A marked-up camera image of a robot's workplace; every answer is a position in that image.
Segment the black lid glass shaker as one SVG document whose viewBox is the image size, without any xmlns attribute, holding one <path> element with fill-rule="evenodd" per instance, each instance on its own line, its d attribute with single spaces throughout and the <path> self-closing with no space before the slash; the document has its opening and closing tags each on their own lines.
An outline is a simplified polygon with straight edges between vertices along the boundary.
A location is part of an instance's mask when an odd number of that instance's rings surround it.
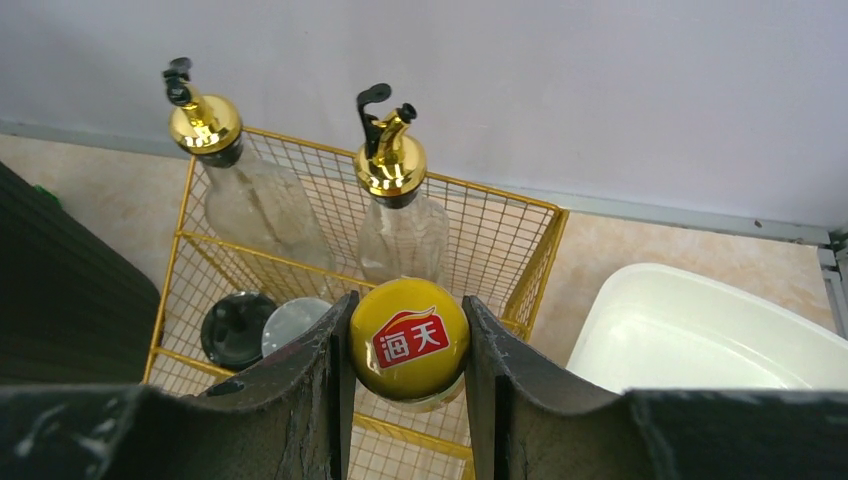
<svg viewBox="0 0 848 480">
<path fill-rule="evenodd" d="M 263 358 L 263 329 L 277 304 L 261 292 L 240 291 L 218 300 L 206 313 L 200 341 L 208 360 L 242 371 Z"/>
</svg>

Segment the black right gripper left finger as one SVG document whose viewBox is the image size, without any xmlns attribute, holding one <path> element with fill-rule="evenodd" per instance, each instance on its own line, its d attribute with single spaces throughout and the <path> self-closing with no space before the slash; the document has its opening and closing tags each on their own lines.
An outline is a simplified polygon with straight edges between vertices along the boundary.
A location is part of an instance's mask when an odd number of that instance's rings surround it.
<svg viewBox="0 0 848 480">
<path fill-rule="evenodd" d="M 342 296 L 306 333 L 198 395 L 147 385 L 1 391 L 5 479 L 343 479 L 356 375 Z"/>
</svg>

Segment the glass oil bottle clear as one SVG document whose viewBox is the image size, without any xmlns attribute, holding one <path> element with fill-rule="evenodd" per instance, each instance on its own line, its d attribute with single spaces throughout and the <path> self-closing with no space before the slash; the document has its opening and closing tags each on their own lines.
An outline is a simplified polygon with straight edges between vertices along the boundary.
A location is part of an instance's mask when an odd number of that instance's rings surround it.
<svg viewBox="0 0 848 480">
<path fill-rule="evenodd" d="M 327 298 L 326 274 L 335 260 L 303 183 L 245 143 L 236 106 L 197 90 L 191 68 L 189 58 L 178 57 L 162 77 L 174 107 L 170 136 L 202 164 L 210 182 L 204 195 L 207 223 L 219 239 L 237 246 L 242 262 L 270 293 Z"/>
</svg>

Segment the silver lid jar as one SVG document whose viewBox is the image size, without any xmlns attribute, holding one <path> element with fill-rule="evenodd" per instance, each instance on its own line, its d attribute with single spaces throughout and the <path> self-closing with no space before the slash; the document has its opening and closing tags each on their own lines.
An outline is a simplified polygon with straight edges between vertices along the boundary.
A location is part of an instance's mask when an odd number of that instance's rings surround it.
<svg viewBox="0 0 848 480">
<path fill-rule="evenodd" d="M 261 337 L 261 352 L 268 357 L 299 338 L 318 322 L 332 305 L 317 297 L 300 297 L 278 307 L 266 321 Z"/>
</svg>

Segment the glass oil bottle brown liquid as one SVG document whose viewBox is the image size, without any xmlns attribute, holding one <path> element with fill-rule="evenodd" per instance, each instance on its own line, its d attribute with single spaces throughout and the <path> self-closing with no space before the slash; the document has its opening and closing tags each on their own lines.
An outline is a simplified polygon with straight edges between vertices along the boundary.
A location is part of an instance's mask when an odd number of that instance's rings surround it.
<svg viewBox="0 0 848 480">
<path fill-rule="evenodd" d="M 358 263 L 364 278 L 382 284 L 414 277 L 443 282 L 449 217 L 422 188 L 428 173 L 422 144 L 407 133 L 417 111 L 404 103 L 380 119 L 366 111 L 391 96 L 386 83 L 356 98 L 364 142 L 353 161 L 359 185 L 370 204 L 358 231 Z"/>
</svg>

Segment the sauce bottle yellow cap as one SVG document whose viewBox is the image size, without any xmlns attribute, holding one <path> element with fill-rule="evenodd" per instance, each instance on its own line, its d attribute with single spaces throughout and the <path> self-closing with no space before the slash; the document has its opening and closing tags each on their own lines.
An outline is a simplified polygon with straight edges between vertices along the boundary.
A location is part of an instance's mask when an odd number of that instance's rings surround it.
<svg viewBox="0 0 848 480">
<path fill-rule="evenodd" d="M 375 287 L 355 308 L 348 341 L 359 382 L 399 409 L 431 412 L 464 388 L 470 325 L 436 283 L 403 277 Z"/>
</svg>

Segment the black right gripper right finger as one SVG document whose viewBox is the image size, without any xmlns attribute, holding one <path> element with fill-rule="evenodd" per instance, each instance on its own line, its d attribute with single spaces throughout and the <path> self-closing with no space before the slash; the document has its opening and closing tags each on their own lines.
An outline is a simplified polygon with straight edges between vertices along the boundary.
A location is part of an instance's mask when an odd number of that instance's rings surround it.
<svg viewBox="0 0 848 480">
<path fill-rule="evenodd" d="M 836 391 L 616 394 L 553 363 L 476 297 L 465 369 L 479 479 L 843 479 Z"/>
</svg>

